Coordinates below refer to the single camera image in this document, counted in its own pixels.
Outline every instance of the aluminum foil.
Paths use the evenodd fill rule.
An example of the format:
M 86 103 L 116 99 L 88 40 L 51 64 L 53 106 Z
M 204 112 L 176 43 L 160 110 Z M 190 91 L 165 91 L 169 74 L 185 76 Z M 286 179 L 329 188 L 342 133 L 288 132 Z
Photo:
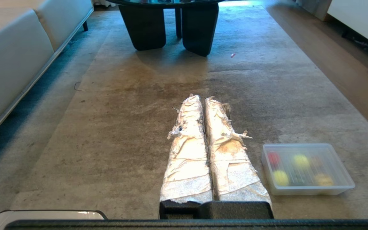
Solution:
M 160 201 L 204 203 L 213 200 L 207 164 L 207 145 L 200 96 L 183 101 L 175 126 L 168 134 L 174 138 Z
M 257 171 L 248 159 L 243 134 L 235 133 L 229 120 L 229 105 L 205 100 L 205 122 L 208 137 L 214 195 L 220 201 L 267 201 L 270 196 Z

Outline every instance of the clear plastic box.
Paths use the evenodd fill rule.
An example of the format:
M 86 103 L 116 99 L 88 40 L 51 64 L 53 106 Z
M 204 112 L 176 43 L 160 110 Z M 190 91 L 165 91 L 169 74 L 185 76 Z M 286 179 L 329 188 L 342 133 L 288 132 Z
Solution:
M 337 195 L 355 183 L 330 144 L 264 144 L 273 195 Z

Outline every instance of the area rug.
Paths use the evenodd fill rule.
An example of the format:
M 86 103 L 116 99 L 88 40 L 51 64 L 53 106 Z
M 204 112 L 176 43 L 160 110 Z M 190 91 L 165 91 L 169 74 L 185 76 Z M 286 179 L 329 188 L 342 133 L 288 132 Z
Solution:
M 135 51 L 118 11 L 95 12 L 0 127 L 0 211 L 85 209 L 158 218 L 177 113 L 190 94 L 232 106 L 267 186 L 265 143 L 330 143 L 356 188 L 272 196 L 276 218 L 368 218 L 368 122 L 261 6 L 221 7 L 211 54 Z

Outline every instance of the black table leg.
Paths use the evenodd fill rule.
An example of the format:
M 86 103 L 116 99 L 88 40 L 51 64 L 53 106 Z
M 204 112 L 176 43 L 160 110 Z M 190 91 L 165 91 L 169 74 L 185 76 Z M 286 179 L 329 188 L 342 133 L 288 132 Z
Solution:
M 188 51 L 204 57 L 210 53 L 218 11 L 218 3 L 181 9 L 183 45 Z
M 181 36 L 181 8 L 175 9 L 175 33 L 178 38 L 182 38 Z
M 119 6 L 133 46 L 137 50 L 151 50 L 165 45 L 163 9 Z

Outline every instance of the green ball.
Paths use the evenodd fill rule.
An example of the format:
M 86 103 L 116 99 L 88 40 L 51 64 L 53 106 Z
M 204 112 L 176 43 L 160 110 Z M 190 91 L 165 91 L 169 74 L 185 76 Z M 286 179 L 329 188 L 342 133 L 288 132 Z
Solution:
M 288 175 L 282 170 L 276 170 L 273 172 L 273 178 L 275 183 L 279 186 L 288 186 L 289 178 Z
M 295 167 L 298 169 L 309 169 L 311 167 L 311 163 L 305 155 L 295 155 L 293 160 L 295 162 Z

